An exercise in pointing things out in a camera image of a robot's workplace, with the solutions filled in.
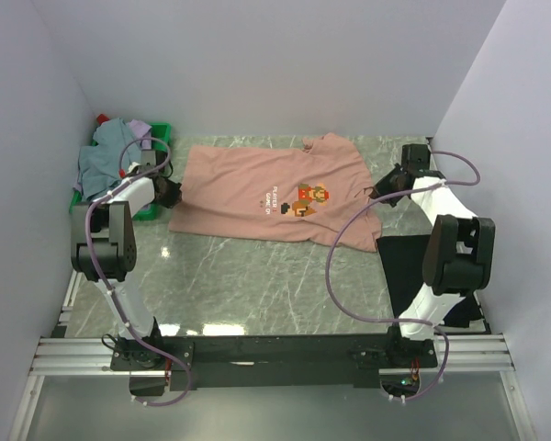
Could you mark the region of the pink printed t-shirt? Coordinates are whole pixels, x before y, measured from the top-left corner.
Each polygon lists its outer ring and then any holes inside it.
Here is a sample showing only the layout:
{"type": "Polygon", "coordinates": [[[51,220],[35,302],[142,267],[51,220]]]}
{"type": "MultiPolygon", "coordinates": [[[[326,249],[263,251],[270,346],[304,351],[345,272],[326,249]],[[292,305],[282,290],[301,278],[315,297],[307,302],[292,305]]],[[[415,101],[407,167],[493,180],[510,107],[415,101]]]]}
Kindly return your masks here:
{"type": "Polygon", "coordinates": [[[169,230],[376,252],[382,225],[367,206],[374,183],[361,153],[333,133],[303,144],[193,146],[169,230]]]}

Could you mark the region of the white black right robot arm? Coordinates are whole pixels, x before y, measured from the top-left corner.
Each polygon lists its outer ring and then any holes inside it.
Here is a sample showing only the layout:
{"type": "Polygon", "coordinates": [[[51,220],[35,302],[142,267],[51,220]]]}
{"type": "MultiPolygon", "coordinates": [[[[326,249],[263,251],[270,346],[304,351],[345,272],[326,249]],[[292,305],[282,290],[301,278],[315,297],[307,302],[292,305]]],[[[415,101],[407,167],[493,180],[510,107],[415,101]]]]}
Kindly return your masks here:
{"type": "Polygon", "coordinates": [[[404,367],[417,355],[415,342],[430,340],[452,309],[471,302],[490,279],[496,226],[479,217],[431,167],[425,144],[406,144],[401,160],[372,195],[396,207],[403,198],[417,205],[432,226],[424,235],[377,239],[399,335],[385,343],[389,363],[404,367]]]}

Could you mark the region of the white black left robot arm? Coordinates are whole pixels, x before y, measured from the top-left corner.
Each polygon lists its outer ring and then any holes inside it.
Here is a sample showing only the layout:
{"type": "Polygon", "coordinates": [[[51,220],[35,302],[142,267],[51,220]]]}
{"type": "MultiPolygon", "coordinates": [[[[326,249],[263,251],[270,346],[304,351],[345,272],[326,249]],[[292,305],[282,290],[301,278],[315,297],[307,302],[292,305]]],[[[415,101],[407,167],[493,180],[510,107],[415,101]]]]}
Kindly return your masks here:
{"type": "Polygon", "coordinates": [[[114,352],[146,369],[166,358],[159,326],[144,304],[130,273],[137,263],[133,217],[150,205],[172,208],[181,201],[181,185],[172,171],[170,152],[145,150],[141,160],[121,169],[118,185],[73,209],[71,262],[104,295],[118,323],[114,352]]]}

